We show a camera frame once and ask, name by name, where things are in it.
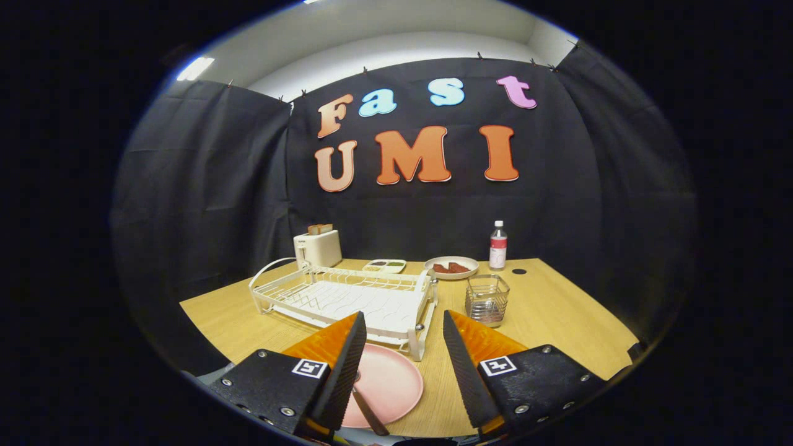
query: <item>ceiling light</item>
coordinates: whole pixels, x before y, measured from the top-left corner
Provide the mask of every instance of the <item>ceiling light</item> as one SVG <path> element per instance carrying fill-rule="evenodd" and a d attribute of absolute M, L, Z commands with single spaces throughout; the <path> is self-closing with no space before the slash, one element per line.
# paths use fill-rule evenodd
<path fill-rule="evenodd" d="M 195 80 L 214 61 L 211 57 L 199 57 L 188 65 L 176 80 Z"/>

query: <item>meat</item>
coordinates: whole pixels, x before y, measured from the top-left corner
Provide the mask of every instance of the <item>meat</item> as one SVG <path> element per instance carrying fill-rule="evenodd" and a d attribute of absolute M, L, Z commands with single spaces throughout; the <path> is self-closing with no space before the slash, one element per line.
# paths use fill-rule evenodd
<path fill-rule="evenodd" d="M 471 270 L 462 266 L 459 263 L 449 262 L 449 272 L 451 272 L 452 274 L 457 274 L 460 272 L 467 272 L 467 271 L 471 271 Z"/>
<path fill-rule="evenodd" d="M 449 267 L 448 268 L 444 267 L 440 263 L 436 263 L 436 264 L 432 265 L 432 269 L 434 269 L 435 272 L 440 272 L 440 273 L 443 273 L 443 274 L 457 274 L 457 273 L 461 273 L 461 272 L 471 271 L 470 269 L 468 269 L 468 268 L 466 268 L 466 267 L 464 267 L 461 264 L 456 263 L 456 262 L 449 262 Z"/>

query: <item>dish drying rack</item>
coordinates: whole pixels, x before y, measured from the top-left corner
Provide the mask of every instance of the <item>dish drying rack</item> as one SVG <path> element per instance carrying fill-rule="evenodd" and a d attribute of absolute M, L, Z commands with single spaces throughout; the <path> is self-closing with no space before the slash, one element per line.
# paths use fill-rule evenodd
<path fill-rule="evenodd" d="M 270 283 L 254 286 L 259 276 L 276 263 L 262 268 L 248 283 L 261 314 L 277 311 L 316 327 L 328 325 L 361 311 L 366 317 L 366 339 L 394 345 L 414 361 L 424 355 L 432 313 L 438 305 L 435 272 L 419 275 L 315 267 L 302 267 Z"/>

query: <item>letter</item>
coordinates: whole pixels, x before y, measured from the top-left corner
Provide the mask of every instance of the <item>letter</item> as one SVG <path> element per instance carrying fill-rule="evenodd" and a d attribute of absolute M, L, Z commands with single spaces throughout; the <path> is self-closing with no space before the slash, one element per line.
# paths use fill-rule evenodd
<path fill-rule="evenodd" d="M 322 187 L 327 192 L 341 192 L 352 184 L 355 176 L 355 163 L 353 162 L 352 150 L 358 145 L 357 141 L 346 141 L 339 144 L 339 152 L 342 153 L 342 176 L 338 179 L 331 175 L 331 155 L 333 147 L 326 147 L 317 150 L 314 154 L 316 158 L 316 177 Z"/>
<path fill-rule="evenodd" d="M 509 100 L 516 106 L 522 109 L 533 109 L 537 106 L 537 101 L 527 98 L 523 93 L 523 90 L 529 89 L 529 84 L 520 82 L 515 76 L 498 79 L 496 83 L 504 86 Z"/>
<path fill-rule="evenodd" d="M 388 88 L 382 88 L 372 91 L 363 97 L 363 105 L 358 109 L 358 114 L 363 117 L 370 117 L 378 113 L 391 113 L 396 107 L 394 92 Z"/>
<path fill-rule="evenodd" d="M 317 110 L 320 112 L 321 124 L 320 132 L 316 135 L 317 138 L 322 139 L 342 128 L 342 125 L 336 122 L 336 118 L 340 121 L 344 119 L 347 115 L 347 106 L 344 104 L 349 104 L 350 102 L 352 102 L 352 94 L 345 94 L 341 98 L 330 101 Z"/>
<path fill-rule="evenodd" d="M 457 78 L 441 78 L 430 82 L 427 89 L 431 93 L 430 102 L 436 106 L 456 106 L 463 99 L 465 93 L 462 91 L 462 81 Z"/>
<path fill-rule="evenodd" d="M 377 177 L 377 184 L 397 184 L 400 176 L 394 171 L 394 164 L 399 166 L 402 175 L 411 182 L 419 168 L 419 180 L 425 183 L 449 181 L 451 172 L 446 169 L 443 158 L 443 137 L 446 127 L 431 125 L 424 127 L 416 137 L 413 147 L 405 142 L 396 130 L 379 133 L 374 140 L 380 144 L 382 151 L 382 169 Z"/>
<path fill-rule="evenodd" d="M 488 155 L 490 167 L 485 171 L 485 178 L 490 181 L 515 181 L 518 171 L 512 166 L 512 150 L 509 138 L 515 132 L 503 125 L 485 125 L 479 128 L 479 133 L 485 135 L 488 141 Z"/>

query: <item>clothespin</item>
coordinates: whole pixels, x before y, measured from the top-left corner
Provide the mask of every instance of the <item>clothespin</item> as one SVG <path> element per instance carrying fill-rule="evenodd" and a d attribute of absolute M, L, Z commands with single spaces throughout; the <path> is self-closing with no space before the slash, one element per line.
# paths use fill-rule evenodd
<path fill-rule="evenodd" d="M 572 41 L 570 41 L 570 40 L 567 40 L 567 41 L 568 41 L 568 42 L 570 42 L 571 44 L 573 44 L 573 49 L 571 49 L 571 50 L 570 50 L 570 52 L 574 52 L 574 51 L 576 51 L 578 48 L 581 48 L 581 45 L 580 45 L 580 44 L 578 44 L 578 42 L 572 42 Z"/>

